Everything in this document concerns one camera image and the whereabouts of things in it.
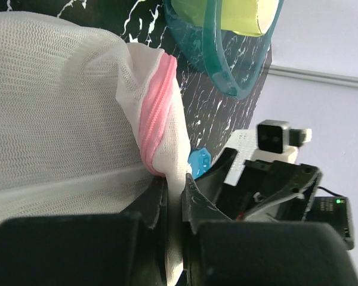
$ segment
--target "yellow object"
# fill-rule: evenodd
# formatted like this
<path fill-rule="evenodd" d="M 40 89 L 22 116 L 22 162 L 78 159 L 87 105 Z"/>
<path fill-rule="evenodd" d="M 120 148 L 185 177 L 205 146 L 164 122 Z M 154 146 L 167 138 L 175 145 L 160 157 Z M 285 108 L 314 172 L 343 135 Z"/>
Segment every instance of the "yellow object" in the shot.
<path fill-rule="evenodd" d="M 171 0 L 171 4 L 184 21 L 203 26 L 207 0 Z M 279 0 L 223 0 L 221 29 L 262 36 L 270 28 L 278 5 Z"/>

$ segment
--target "black cable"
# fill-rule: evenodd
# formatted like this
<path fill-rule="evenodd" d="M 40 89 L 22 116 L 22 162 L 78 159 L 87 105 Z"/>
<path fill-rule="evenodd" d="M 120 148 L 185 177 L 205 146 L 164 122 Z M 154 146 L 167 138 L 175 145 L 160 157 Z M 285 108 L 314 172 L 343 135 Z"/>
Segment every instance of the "black cable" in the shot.
<path fill-rule="evenodd" d="M 326 188 L 324 188 L 323 186 L 318 186 L 318 189 L 322 189 L 322 190 L 324 190 L 325 192 L 327 192 L 328 194 L 333 195 L 334 197 L 343 197 L 343 195 L 340 195 L 340 194 L 337 194 L 337 193 L 335 193 L 335 192 L 332 192 L 331 190 L 326 189 Z"/>

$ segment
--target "teal plastic cup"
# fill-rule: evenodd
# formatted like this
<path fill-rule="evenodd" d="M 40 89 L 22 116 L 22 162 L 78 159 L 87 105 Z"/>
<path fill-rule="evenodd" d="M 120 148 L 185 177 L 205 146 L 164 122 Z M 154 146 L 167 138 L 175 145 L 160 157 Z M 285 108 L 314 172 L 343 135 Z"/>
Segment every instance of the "teal plastic cup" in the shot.
<path fill-rule="evenodd" d="M 206 72 L 224 95 L 239 100 L 246 98 L 260 76 L 283 0 L 279 1 L 270 28 L 259 37 L 220 29 L 223 0 L 206 1 L 203 27 L 186 22 L 175 12 L 171 0 L 164 1 L 167 26 L 192 66 L 201 73 Z"/>

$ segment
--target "pink zipper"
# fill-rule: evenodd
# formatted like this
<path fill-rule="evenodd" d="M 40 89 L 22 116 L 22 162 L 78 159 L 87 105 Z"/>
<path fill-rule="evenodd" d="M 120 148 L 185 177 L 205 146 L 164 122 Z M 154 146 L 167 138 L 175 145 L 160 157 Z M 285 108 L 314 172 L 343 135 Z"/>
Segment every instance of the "pink zipper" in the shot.
<path fill-rule="evenodd" d="M 177 60 L 163 53 L 159 67 L 151 78 L 149 90 L 141 106 L 139 140 L 143 163 L 157 176 L 164 176 L 153 168 L 153 158 L 161 144 L 172 104 L 172 84 L 176 76 Z"/>

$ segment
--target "black marbled board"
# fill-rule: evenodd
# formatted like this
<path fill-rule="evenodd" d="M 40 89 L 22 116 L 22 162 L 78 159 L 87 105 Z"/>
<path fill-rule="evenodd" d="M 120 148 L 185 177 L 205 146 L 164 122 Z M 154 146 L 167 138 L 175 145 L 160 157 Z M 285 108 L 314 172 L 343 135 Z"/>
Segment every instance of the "black marbled board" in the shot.
<path fill-rule="evenodd" d="M 177 48 L 166 26 L 163 0 L 0 0 L 0 11 L 30 11 L 60 17 L 81 26 L 109 30 L 126 42 L 163 48 L 176 56 L 191 146 L 206 147 L 212 157 L 222 150 L 234 130 L 248 128 L 266 79 L 262 69 L 251 94 L 244 100 L 221 94 L 207 74 L 196 71 Z M 257 48 L 254 41 L 244 41 L 242 45 L 240 50 L 248 56 Z M 269 50 L 265 66 L 270 63 Z"/>

